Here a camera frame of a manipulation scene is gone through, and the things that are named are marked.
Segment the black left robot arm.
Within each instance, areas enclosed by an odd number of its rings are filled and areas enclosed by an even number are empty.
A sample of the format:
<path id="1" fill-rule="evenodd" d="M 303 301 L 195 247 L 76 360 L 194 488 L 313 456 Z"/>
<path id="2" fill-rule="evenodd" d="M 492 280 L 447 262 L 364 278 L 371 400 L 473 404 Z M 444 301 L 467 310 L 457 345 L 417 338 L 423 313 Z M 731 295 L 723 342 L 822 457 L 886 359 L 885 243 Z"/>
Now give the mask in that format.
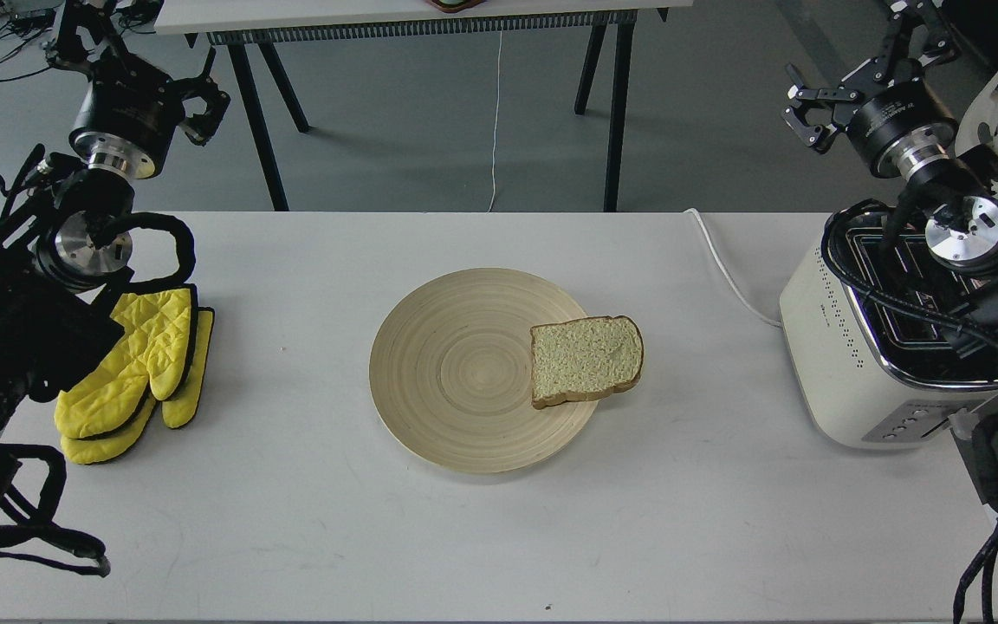
<path id="1" fill-rule="evenodd" d="M 217 133 L 230 104 L 211 76 L 174 79 L 126 47 L 112 1 L 67 1 L 45 59 L 87 77 L 72 153 L 33 146 L 0 178 L 0 558 L 80 575 L 110 573 L 106 545 L 55 521 L 66 459 L 1 439 L 25 399 L 48 402 L 99 365 L 126 332 L 116 297 L 182 287 L 197 264 L 178 218 L 134 212 L 133 182 L 162 173 L 175 132 Z"/>

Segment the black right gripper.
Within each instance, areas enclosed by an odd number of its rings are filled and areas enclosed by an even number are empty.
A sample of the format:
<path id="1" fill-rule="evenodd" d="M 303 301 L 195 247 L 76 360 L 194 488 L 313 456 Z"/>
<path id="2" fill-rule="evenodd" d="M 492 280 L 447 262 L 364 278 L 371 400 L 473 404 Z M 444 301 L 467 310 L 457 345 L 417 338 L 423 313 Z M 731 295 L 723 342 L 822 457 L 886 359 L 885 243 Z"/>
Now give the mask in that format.
<path id="1" fill-rule="evenodd" d="M 795 64 L 785 64 L 792 84 L 781 118 L 815 153 L 828 153 L 844 133 L 871 175 L 911 180 L 930 163 L 949 158 L 958 127 L 931 88 L 914 80 L 957 59 L 960 48 L 940 1 L 885 4 L 890 17 L 876 55 L 840 86 L 811 88 Z"/>

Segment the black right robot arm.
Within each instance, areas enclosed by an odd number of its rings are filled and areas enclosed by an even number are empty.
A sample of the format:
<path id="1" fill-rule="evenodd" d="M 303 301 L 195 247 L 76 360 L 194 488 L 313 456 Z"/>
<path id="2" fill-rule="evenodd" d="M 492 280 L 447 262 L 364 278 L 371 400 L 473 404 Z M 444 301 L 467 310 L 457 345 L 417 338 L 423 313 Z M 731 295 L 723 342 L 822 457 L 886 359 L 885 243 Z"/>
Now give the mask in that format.
<path id="1" fill-rule="evenodd" d="M 953 61 L 938 1 L 891 1 L 875 55 L 834 87 L 799 70 L 781 118 L 816 153 L 847 137 L 871 175 L 904 183 L 828 218 L 781 292 L 781 328 L 814 425 L 867 451 L 966 441 L 993 532 L 960 576 L 953 621 L 998 556 L 998 71 L 956 119 L 926 80 Z"/>

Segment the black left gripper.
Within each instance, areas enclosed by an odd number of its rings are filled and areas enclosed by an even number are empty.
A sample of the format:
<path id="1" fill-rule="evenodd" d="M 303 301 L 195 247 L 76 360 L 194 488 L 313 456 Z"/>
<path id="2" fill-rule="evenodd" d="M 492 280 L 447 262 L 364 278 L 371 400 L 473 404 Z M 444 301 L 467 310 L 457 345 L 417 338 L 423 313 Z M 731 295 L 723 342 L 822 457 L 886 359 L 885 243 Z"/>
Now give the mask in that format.
<path id="1" fill-rule="evenodd" d="M 211 76 L 217 49 L 207 51 L 198 75 L 174 80 L 170 87 L 168 74 L 130 56 L 112 21 L 115 8 L 115 1 L 64 1 L 45 62 L 88 78 L 86 98 L 68 135 L 75 153 L 88 166 L 126 180 L 147 180 L 162 173 L 177 127 L 193 145 L 205 146 L 232 99 Z M 183 102 L 191 100 L 202 101 L 204 110 L 185 117 Z"/>

